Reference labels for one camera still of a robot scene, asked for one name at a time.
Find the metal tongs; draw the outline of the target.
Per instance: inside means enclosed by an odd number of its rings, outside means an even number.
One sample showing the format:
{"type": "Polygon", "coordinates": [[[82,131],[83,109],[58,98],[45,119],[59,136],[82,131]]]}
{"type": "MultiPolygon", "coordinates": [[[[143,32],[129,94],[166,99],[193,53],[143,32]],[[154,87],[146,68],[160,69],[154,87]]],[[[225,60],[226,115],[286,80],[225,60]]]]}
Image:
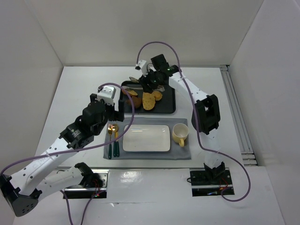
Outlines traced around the metal tongs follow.
{"type": "Polygon", "coordinates": [[[132,76],[129,77],[129,80],[122,83],[122,87],[126,90],[143,90],[138,79],[132,76]]]}

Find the crusty bread slice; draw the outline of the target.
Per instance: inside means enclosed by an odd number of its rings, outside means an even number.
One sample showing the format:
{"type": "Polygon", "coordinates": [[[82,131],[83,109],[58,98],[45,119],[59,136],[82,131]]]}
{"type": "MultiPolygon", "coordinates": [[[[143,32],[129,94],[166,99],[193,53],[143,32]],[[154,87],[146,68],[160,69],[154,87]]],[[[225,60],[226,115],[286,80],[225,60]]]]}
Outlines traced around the crusty bread slice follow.
{"type": "Polygon", "coordinates": [[[136,93],[134,90],[122,90],[122,93],[124,95],[129,94],[131,97],[137,97],[138,93],[136,93]]]}

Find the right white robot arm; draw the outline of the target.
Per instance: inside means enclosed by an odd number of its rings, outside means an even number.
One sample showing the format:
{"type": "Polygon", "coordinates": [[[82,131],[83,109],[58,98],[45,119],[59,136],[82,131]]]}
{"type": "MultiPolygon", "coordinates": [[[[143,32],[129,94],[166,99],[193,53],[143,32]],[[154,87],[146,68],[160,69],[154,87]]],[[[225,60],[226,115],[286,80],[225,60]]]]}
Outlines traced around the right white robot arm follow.
{"type": "Polygon", "coordinates": [[[146,92],[152,92],[159,85],[168,85],[191,101],[193,111],[191,122],[200,139],[200,147],[206,151],[204,169],[209,180],[219,178],[225,172],[225,164],[218,154],[220,146],[217,139],[220,122],[220,110],[216,95],[196,87],[186,78],[179,66],[169,65],[163,54],[151,58],[153,69],[147,61],[137,60],[136,70],[141,70],[139,82],[146,92]]]}

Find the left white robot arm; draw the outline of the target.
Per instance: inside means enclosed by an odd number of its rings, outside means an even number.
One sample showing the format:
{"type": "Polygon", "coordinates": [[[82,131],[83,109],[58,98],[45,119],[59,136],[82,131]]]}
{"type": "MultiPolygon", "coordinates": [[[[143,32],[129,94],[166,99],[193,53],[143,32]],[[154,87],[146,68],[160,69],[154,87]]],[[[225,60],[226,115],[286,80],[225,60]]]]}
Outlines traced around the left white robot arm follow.
{"type": "Polygon", "coordinates": [[[32,211],[39,201],[69,186],[88,187],[99,177],[83,162],[70,169],[51,175],[60,164],[94,141],[108,121],[124,120],[124,101],[114,109],[113,98],[98,100],[90,95],[90,103],[82,114],[69,124],[44,151],[20,171],[0,174],[0,191],[17,217],[32,211]]]}

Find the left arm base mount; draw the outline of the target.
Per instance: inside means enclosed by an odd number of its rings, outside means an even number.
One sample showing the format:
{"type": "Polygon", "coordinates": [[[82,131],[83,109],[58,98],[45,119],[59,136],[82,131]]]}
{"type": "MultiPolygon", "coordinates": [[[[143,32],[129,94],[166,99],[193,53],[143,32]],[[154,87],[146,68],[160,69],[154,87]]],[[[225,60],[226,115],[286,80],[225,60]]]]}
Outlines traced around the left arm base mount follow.
{"type": "Polygon", "coordinates": [[[105,199],[107,197],[107,170],[91,169],[85,163],[77,163],[75,168],[80,170],[83,179],[78,185],[64,189],[68,199],[90,199],[92,196],[105,199]]]}

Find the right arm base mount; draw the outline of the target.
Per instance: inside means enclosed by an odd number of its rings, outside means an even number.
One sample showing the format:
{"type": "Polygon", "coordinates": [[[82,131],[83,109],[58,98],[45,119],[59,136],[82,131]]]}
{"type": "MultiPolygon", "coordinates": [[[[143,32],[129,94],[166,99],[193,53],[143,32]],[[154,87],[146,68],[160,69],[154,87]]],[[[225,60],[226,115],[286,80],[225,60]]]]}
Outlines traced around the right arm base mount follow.
{"type": "Polygon", "coordinates": [[[218,196],[235,195],[231,173],[228,168],[215,178],[210,178],[210,174],[204,168],[192,168],[190,176],[186,181],[191,185],[192,196],[218,196]]]}

